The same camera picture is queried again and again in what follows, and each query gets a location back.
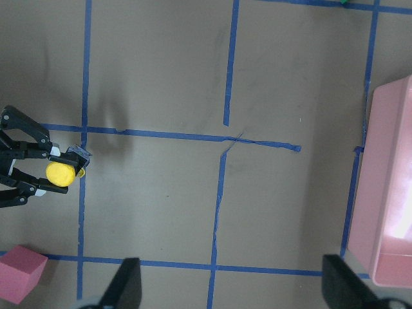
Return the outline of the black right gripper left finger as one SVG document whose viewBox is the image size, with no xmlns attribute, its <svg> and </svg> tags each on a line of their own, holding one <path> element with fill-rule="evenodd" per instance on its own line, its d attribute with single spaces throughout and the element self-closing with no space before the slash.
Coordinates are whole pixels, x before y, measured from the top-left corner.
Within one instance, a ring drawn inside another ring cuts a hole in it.
<svg viewBox="0 0 412 309">
<path fill-rule="evenodd" d="M 140 259 L 123 260 L 101 297 L 78 301 L 76 308 L 140 308 L 142 279 Z"/>
</svg>

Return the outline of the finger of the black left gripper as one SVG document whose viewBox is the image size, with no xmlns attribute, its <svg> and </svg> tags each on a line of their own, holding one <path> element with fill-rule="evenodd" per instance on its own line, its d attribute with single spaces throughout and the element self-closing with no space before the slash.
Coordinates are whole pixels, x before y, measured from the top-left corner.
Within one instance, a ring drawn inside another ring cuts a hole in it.
<svg viewBox="0 0 412 309">
<path fill-rule="evenodd" d="M 71 165 L 75 169 L 82 169 L 86 166 L 86 151 L 80 146 L 70 146 L 63 153 L 57 146 L 53 146 L 50 151 L 49 160 Z"/>
<path fill-rule="evenodd" d="M 54 192 L 59 194 L 66 194 L 68 187 L 59 187 L 45 178 L 39 178 L 34 184 L 36 196 L 44 196 L 47 192 Z"/>
</svg>

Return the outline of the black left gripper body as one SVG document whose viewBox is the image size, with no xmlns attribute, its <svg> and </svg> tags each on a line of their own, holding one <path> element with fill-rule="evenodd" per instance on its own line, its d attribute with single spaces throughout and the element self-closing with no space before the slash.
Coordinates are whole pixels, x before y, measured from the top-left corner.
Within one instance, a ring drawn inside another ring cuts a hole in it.
<svg viewBox="0 0 412 309">
<path fill-rule="evenodd" d="M 18 129 L 32 137 L 34 142 L 13 140 L 6 131 Z M 17 160 L 47 159 L 52 149 L 49 131 L 13 106 L 1 112 L 1 184 L 9 187 L 1 191 L 1 207 L 24 205 L 35 195 L 39 179 L 14 167 Z"/>
</svg>

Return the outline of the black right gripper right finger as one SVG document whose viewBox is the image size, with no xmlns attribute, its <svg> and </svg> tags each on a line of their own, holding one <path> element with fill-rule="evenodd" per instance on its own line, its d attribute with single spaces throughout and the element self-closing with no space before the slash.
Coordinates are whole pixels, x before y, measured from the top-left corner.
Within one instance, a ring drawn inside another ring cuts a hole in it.
<svg viewBox="0 0 412 309">
<path fill-rule="evenodd" d="M 379 298 L 337 254 L 323 256 L 321 290 L 328 308 L 411 308 L 410 303 L 401 299 Z"/>
</svg>

